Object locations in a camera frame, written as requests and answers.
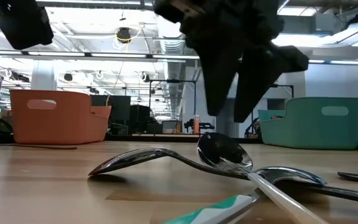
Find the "wooden table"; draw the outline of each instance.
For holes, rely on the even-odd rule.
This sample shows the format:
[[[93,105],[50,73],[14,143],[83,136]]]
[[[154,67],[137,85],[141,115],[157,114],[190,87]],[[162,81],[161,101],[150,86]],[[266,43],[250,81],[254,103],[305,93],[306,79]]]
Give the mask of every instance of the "wooden table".
[[[122,152],[166,147],[199,161],[193,143],[101,142],[77,150],[0,146],[0,223],[162,223],[235,194],[254,190],[249,181],[207,174],[161,158],[89,179],[88,172]],[[358,172],[358,151],[304,151],[244,145],[254,168],[290,166],[329,185],[358,190],[337,171]],[[294,195],[330,223],[358,223],[358,202]],[[268,199],[241,223],[291,223]]]

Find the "orange storage bin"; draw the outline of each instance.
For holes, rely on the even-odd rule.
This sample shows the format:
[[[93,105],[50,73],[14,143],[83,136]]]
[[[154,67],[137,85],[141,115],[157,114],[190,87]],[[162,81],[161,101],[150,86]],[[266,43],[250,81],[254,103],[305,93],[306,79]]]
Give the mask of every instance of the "orange storage bin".
[[[84,93],[11,90],[14,139],[20,144],[103,141],[110,106],[91,106]]]

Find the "black monitor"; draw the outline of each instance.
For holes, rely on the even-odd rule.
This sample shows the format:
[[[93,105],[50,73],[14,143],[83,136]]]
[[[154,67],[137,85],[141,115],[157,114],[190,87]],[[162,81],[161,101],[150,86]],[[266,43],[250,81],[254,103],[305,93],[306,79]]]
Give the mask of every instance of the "black monitor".
[[[110,120],[128,121],[131,117],[130,96],[91,95],[92,106],[111,106]]]

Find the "orange bottle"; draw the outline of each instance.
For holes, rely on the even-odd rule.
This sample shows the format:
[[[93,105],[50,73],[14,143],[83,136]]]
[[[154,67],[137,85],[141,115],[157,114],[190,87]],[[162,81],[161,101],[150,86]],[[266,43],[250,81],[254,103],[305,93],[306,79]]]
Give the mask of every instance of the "orange bottle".
[[[194,134],[200,134],[200,116],[194,115]]]

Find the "teal storage bin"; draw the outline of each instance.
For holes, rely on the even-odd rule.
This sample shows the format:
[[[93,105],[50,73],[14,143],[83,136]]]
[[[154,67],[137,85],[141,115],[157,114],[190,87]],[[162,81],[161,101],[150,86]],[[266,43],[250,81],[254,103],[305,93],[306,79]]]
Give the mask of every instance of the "teal storage bin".
[[[340,150],[358,145],[358,98],[295,98],[287,102],[284,118],[271,117],[260,120],[265,144]]]
[[[258,110],[259,121],[271,120],[274,116],[285,116],[285,110]]]

